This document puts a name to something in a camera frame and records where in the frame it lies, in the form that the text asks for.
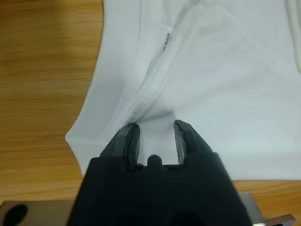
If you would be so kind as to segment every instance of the white fabric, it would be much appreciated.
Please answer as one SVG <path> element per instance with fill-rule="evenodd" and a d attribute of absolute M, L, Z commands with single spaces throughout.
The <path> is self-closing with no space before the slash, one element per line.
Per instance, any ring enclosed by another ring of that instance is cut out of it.
<path fill-rule="evenodd" d="M 301 75 L 284 0 L 105 0 L 91 87 L 66 140 L 84 174 L 117 130 L 177 164 L 181 119 L 232 179 L 301 179 Z"/>

